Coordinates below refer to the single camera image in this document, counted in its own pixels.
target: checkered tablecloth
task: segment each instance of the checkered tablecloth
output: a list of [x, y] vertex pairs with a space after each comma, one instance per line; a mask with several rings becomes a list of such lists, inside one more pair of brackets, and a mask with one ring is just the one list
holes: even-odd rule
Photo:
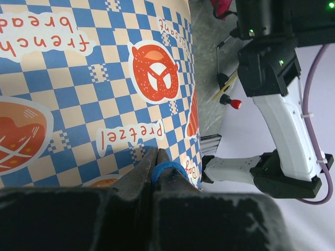
[[[0, 173], [0, 187], [80, 186], [99, 176], [124, 175], [152, 146], [166, 149], [170, 158], [181, 164], [190, 158], [201, 174], [199, 137], [185, 137], [195, 90], [194, 47], [190, 16], [181, 15], [178, 7], [188, 6], [184, 1], [173, 1], [174, 8], [159, 2], [0, 0], [3, 15], [24, 12], [73, 15], [78, 30], [96, 43], [88, 56], [70, 50], [51, 50], [23, 55], [19, 63], [0, 58], [0, 95], [39, 103], [51, 111], [54, 120], [51, 141], [45, 151], [24, 168]], [[158, 17], [180, 33], [190, 55], [175, 38], [159, 31]], [[163, 44], [179, 64], [180, 94], [175, 100], [150, 104], [134, 88], [127, 44], [142, 40]], [[104, 157], [99, 156], [98, 129], [159, 120], [164, 124], [163, 140], [115, 144], [107, 148]]]

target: purple cable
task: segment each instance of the purple cable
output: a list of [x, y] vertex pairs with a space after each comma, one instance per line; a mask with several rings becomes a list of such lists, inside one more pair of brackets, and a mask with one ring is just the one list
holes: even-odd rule
[[[306, 80], [306, 85], [305, 85], [305, 90], [304, 90], [304, 97], [303, 97], [303, 115], [308, 115], [308, 99], [309, 99], [309, 92], [310, 92], [310, 87], [312, 85], [312, 80], [315, 74], [315, 71], [317, 69], [317, 66], [320, 62], [320, 60], [322, 59], [322, 56], [324, 55], [325, 51], [328, 49], [329, 44], [325, 44], [321, 47], [320, 51], [318, 52], [316, 58], [314, 59], [314, 62], [309, 70], [308, 76], [307, 76], [307, 80]], [[306, 127], [307, 127], [307, 131], [312, 143], [312, 146], [314, 148], [317, 160], [320, 162], [321, 168], [326, 176], [326, 180], [328, 183], [328, 193], [326, 195], [326, 197], [320, 201], [308, 201], [308, 200], [304, 200], [304, 199], [299, 199], [299, 201], [310, 204], [310, 205], [321, 205], [324, 204], [326, 202], [328, 202], [333, 194], [333, 182], [331, 180], [331, 176], [330, 173], [328, 171], [327, 166], [325, 165], [323, 161], [323, 157], [321, 154], [321, 150], [320, 150], [320, 146], [318, 143], [318, 140], [315, 136], [315, 132], [312, 126], [312, 122], [310, 120], [310, 117], [306, 116], [305, 117], [305, 123], [306, 123]]]

